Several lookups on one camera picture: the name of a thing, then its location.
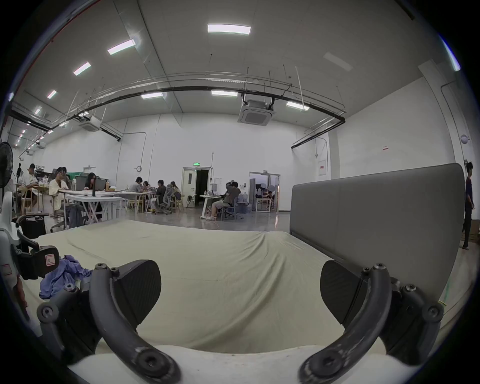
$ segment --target table leg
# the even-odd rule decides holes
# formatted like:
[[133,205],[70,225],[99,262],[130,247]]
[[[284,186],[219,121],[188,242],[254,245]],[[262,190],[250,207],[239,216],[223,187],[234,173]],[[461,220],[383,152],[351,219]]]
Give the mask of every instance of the table leg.
[[208,197],[205,197],[204,208],[202,210],[202,215],[200,216],[201,219],[205,219],[205,209],[207,209],[207,201],[208,201]]

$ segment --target white shirt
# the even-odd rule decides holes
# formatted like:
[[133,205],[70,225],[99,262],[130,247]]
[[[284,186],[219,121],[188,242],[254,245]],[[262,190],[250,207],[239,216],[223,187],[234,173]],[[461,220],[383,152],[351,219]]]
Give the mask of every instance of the white shirt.
[[[64,182],[63,180],[60,182],[61,187],[59,187],[59,184],[55,179],[53,179],[50,184],[48,185],[48,194],[49,195],[56,195],[60,189],[68,189],[67,183]],[[53,209],[58,211],[61,209],[61,201],[63,199],[63,193],[55,198],[55,206]]]
[[[20,184],[22,187],[26,187],[27,185],[30,184],[36,184],[36,177],[34,175],[30,175],[30,173],[24,172],[24,174],[20,177]],[[32,192],[36,195],[38,195],[38,191],[36,189],[32,188]]]

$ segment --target headboard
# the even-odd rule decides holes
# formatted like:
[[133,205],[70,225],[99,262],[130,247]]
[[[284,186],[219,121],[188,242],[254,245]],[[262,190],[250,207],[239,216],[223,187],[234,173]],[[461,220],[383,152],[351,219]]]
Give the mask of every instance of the headboard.
[[438,300],[459,247],[464,185],[457,163],[295,185],[290,233],[340,262],[384,263]]

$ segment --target air conditioner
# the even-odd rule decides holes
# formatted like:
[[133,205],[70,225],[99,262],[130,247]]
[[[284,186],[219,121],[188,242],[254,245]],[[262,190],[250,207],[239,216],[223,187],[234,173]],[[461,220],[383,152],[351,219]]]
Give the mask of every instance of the air conditioner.
[[81,122],[79,127],[82,127],[84,130],[89,132],[96,132],[100,130],[100,120],[97,119],[95,116],[92,116],[90,120],[85,122]]
[[246,105],[242,105],[238,122],[254,125],[267,125],[275,115],[273,109],[268,109],[263,101],[248,100]]

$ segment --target blue cloth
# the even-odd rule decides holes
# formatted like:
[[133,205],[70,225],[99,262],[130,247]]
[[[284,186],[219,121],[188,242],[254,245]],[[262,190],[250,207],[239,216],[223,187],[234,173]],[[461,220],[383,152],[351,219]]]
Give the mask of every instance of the blue cloth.
[[45,275],[45,278],[40,282],[40,293],[38,294],[42,299],[50,299],[61,291],[65,284],[75,284],[75,279],[83,280],[88,277],[92,271],[82,268],[78,260],[75,260],[71,255],[65,255],[60,259],[59,266]]

